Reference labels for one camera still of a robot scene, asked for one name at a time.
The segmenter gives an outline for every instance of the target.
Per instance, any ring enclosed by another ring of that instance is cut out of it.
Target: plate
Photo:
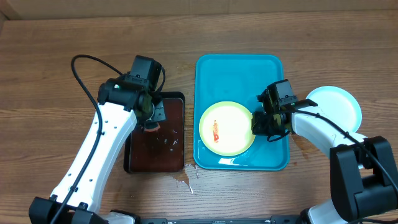
[[[347,131],[356,132],[362,122],[359,103],[350,93],[335,86],[323,86],[308,94],[322,111],[338,126]]]
[[[252,114],[239,103],[223,101],[211,105],[201,116],[199,134],[205,146],[221,156],[236,156],[254,141]]]

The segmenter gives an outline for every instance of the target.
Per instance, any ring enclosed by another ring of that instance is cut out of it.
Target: blue tray
[[[193,115],[193,158],[205,169],[281,170],[289,162],[288,138],[267,142],[256,136],[251,147],[237,156],[220,156],[200,139],[199,121],[205,110],[220,101],[234,101],[250,112],[262,110],[257,102],[269,84],[284,77],[282,63],[273,55],[209,54],[197,62]]]

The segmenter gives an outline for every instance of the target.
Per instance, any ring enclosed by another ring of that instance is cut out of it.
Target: black cable
[[[267,141],[268,141],[268,142],[274,142],[274,141],[281,140],[282,138],[284,138],[285,136],[287,136],[289,133],[290,133],[290,131],[287,130],[287,131],[285,132],[285,134],[283,134],[283,135],[281,135],[281,136],[279,136],[279,137],[277,137],[277,138],[275,138],[275,139],[271,139],[271,136],[268,136],[268,137],[267,137]]]
[[[72,68],[73,75],[75,76],[77,82],[80,84],[81,88],[84,90],[84,92],[86,93],[86,95],[87,95],[88,98],[90,99],[91,103],[94,105],[95,111],[96,111],[97,116],[98,116],[98,131],[97,131],[97,137],[95,138],[95,142],[94,142],[94,144],[93,144],[93,148],[91,149],[91,152],[90,152],[90,154],[88,155],[86,162],[84,163],[83,167],[81,168],[79,174],[78,174],[77,177],[76,177],[75,182],[74,182],[73,185],[70,187],[70,190],[69,190],[67,196],[66,196],[65,199],[63,200],[63,202],[62,202],[62,204],[61,204],[61,207],[58,209],[58,211],[56,212],[56,214],[55,214],[54,217],[52,218],[50,224],[55,224],[55,222],[57,221],[58,217],[60,216],[60,214],[62,213],[62,211],[63,211],[63,210],[65,209],[65,207],[67,206],[67,203],[68,203],[70,197],[72,196],[72,194],[74,193],[74,191],[75,191],[75,189],[76,189],[76,187],[77,187],[77,185],[78,185],[78,183],[79,183],[81,177],[83,176],[84,172],[86,171],[86,169],[87,169],[87,167],[88,167],[88,164],[89,164],[90,161],[91,161],[91,158],[94,156],[95,150],[96,150],[96,148],[97,148],[97,146],[98,146],[98,143],[99,143],[99,141],[100,141],[100,137],[101,137],[101,135],[102,135],[102,125],[103,125],[103,124],[102,124],[102,115],[101,115],[101,111],[100,111],[100,108],[99,108],[98,105],[97,105],[97,102],[94,100],[93,96],[92,96],[91,93],[88,91],[87,87],[83,84],[83,82],[80,80],[80,78],[79,78],[79,76],[78,76],[78,74],[77,74],[77,72],[76,72],[76,69],[75,69],[75,61],[76,61],[76,59],[78,59],[78,58],[90,58],[90,59],[96,60],[97,62],[100,62],[100,63],[106,65],[108,68],[114,70],[114,71],[117,72],[119,75],[123,75],[123,73],[121,73],[119,70],[117,70],[116,68],[114,68],[112,65],[110,65],[110,64],[108,64],[108,63],[106,63],[106,62],[104,62],[103,60],[101,60],[101,59],[99,59],[99,58],[96,58],[96,57],[93,57],[93,56],[90,56],[90,55],[76,55],[76,56],[74,56],[74,57],[72,58],[72,61],[70,62],[70,66],[71,66],[71,68]]]
[[[162,84],[160,84],[160,87],[155,91],[155,94],[159,94],[162,91],[164,81],[166,81],[166,71],[164,70],[164,67],[161,67],[160,69],[162,70],[162,73],[163,73],[163,81],[162,81]]]

